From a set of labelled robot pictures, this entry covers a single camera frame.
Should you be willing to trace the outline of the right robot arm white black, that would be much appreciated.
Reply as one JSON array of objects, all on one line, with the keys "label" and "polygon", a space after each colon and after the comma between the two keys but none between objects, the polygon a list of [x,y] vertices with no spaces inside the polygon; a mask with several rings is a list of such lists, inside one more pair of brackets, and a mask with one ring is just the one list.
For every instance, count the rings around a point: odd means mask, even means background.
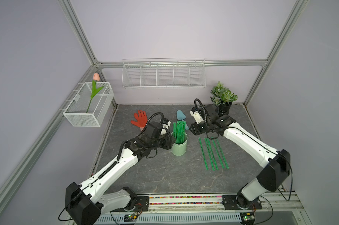
[{"label": "right robot arm white black", "polygon": [[231,140],[263,168],[256,178],[238,191],[235,203],[239,208],[248,209],[259,196],[276,191],[287,177],[293,175],[289,152],[265,144],[247,132],[228,112],[212,104],[204,106],[197,98],[190,114],[195,119],[189,128],[194,135],[216,133]]}]

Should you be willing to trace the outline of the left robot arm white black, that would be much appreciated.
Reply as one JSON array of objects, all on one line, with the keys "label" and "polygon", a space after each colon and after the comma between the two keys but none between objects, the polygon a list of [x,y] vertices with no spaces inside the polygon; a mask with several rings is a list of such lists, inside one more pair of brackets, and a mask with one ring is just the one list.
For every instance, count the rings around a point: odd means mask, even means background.
[{"label": "left robot arm white black", "polygon": [[170,134],[171,122],[147,122],[134,138],[125,140],[118,155],[99,172],[80,184],[72,182],[66,188],[64,209],[77,225],[92,225],[107,212],[133,209],[137,195],[128,187],[106,194],[106,190],[129,168],[143,158],[150,158],[152,150],[169,150],[175,138]]}]

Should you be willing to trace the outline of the light green metal cup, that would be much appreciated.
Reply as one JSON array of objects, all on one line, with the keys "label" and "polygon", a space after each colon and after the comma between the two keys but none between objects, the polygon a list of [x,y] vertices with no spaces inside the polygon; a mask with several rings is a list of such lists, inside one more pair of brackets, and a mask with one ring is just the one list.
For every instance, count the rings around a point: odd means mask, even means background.
[{"label": "light green metal cup", "polygon": [[182,156],[186,153],[186,149],[187,149],[187,140],[188,140],[188,135],[186,133],[184,133],[184,142],[181,144],[176,144],[174,143],[172,148],[171,148],[171,152],[173,155],[175,156]]}]

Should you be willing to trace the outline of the green straw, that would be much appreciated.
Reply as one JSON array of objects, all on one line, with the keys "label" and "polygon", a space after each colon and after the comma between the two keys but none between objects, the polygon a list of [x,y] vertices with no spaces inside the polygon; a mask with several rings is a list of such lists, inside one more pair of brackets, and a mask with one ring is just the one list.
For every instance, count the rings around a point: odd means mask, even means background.
[{"label": "green straw", "polygon": [[215,171],[215,166],[213,164],[212,154],[211,154],[211,151],[210,151],[210,146],[208,145],[208,139],[207,138],[205,138],[205,143],[206,143],[206,148],[208,150],[211,168],[212,168],[213,171]]},{"label": "green straw", "polygon": [[220,162],[220,164],[221,164],[221,167],[222,167],[222,168],[225,168],[225,166],[224,166],[224,164],[223,164],[223,161],[222,161],[222,159],[221,159],[221,156],[220,156],[220,154],[219,154],[219,150],[218,150],[218,148],[217,148],[217,145],[216,145],[215,141],[214,141],[214,140],[211,140],[211,141],[212,141],[212,143],[213,143],[213,146],[214,146],[215,152],[216,152],[216,154],[217,154],[217,157],[218,157],[218,159],[219,159],[219,162]]},{"label": "green straw", "polygon": [[226,167],[226,169],[229,169],[229,165],[228,165],[228,163],[227,163],[227,160],[226,160],[226,158],[225,158],[225,155],[224,155],[224,152],[223,152],[223,150],[222,150],[222,147],[221,147],[221,145],[220,145],[219,140],[216,139],[216,142],[217,142],[217,145],[218,145],[218,147],[219,147],[219,149],[220,149],[220,153],[221,153],[221,156],[222,156],[222,158],[223,158],[225,167]]},{"label": "green straw", "polygon": [[198,140],[199,140],[199,145],[200,145],[201,153],[202,153],[202,156],[203,156],[205,168],[208,171],[209,170],[208,163],[207,163],[206,156],[205,156],[205,153],[204,153],[204,149],[203,149],[201,138],[199,137]]}]

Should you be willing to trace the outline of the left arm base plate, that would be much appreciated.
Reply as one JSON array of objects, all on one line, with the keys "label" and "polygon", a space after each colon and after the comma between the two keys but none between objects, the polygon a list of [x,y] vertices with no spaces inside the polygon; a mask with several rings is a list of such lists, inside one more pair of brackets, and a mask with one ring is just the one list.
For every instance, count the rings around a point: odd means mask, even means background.
[{"label": "left arm base plate", "polygon": [[113,210],[113,212],[147,212],[149,210],[149,197],[137,196],[132,199],[125,208]]}]

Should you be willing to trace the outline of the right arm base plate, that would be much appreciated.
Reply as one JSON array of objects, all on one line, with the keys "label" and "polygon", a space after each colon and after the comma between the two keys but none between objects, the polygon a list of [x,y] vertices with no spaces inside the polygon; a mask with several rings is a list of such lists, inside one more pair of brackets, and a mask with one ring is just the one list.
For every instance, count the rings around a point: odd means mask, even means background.
[{"label": "right arm base plate", "polygon": [[222,205],[225,210],[261,210],[262,204],[259,198],[253,201],[237,195],[223,195]]}]

